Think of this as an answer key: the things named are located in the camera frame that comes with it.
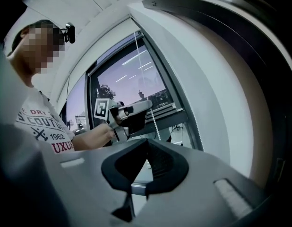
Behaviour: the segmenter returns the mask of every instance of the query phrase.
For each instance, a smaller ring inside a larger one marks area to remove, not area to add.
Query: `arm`
[[[103,147],[114,137],[112,128],[103,123],[91,131],[75,136],[72,140],[72,144],[75,150],[96,149]]]

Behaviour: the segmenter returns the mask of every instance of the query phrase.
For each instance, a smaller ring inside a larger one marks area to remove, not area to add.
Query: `person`
[[[56,154],[100,148],[115,137],[107,124],[75,136],[58,116],[48,98],[32,84],[32,77],[47,68],[47,63],[59,55],[63,46],[62,31],[49,20],[30,24],[16,35],[7,59],[28,87],[28,97],[17,116],[15,126],[31,133],[37,140],[48,142]]]

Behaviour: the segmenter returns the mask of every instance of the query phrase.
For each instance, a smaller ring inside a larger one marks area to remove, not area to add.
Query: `white t-shirt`
[[[29,89],[15,126],[31,133],[36,140],[50,143],[56,154],[74,151],[71,142],[74,133],[67,128],[47,97],[34,87]]]

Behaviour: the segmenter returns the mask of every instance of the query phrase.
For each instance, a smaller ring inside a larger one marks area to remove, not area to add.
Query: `ceiling light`
[[[126,77],[127,75],[125,75],[124,77]],[[116,82],[118,82],[118,81],[120,81],[120,80],[122,80],[124,77],[122,77],[122,78],[120,78],[119,80],[117,80]]]
[[[151,61],[151,62],[152,62],[152,61]],[[147,64],[145,64],[144,66],[146,66],[146,65],[150,64],[151,62],[148,62],[148,63],[147,63]],[[139,67],[139,69],[140,69],[140,68],[142,68],[142,67],[143,67],[143,66]]]
[[[135,76],[136,76],[136,75],[134,75],[134,76],[133,76],[133,77],[131,77],[131,78],[128,78],[128,80],[129,80],[129,79],[132,79],[132,78],[134,78]]]
[[[151,67],[148,67],[148,68],[146,68],[145,70],[148,70],[149,68],[152,68],[153,66],[151,66]]]
[[[130,62],[131,60],[133,60],[134,58],[136,58],[138,55],[144,53],[145,51],[147,51],[147,50],[144,50],[144,51],[142,51],[141,53],[135,55],[134,57],[131,57],[128,61],[125,61],[125,62],[122,64],[122,66],[124,66],[125,64],[127,64],[128,62]]]

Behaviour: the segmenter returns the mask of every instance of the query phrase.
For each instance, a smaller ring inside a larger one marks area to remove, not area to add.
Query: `tree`
[[[114,99],[114,96],[116,96],[116,93],[113,92],[109,86],[107,85],[101,85],[100,86],[100,89],[101,89],[101,98],[109,98],[111,100]]]

